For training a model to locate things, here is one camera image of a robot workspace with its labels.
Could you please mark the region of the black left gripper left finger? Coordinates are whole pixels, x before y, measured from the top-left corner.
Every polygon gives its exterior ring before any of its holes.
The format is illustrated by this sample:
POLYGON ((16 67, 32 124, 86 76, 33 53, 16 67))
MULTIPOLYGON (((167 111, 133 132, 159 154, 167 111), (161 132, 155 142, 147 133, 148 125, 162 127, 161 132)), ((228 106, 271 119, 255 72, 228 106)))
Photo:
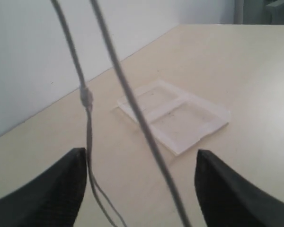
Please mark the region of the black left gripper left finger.
POLYGON ((74 148, 0 199, 0 227, 72 227, 87 184, 85 148, 74 148))

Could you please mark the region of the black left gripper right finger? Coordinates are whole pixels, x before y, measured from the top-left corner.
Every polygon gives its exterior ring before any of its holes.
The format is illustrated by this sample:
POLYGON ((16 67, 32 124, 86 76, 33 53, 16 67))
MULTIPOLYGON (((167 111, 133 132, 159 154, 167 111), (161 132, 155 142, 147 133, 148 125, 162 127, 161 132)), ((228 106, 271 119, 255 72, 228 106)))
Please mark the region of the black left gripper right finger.
POLYGON ((197 153, 195 191, 209 227, 284 227, 284 203, 209 150, 197 153))

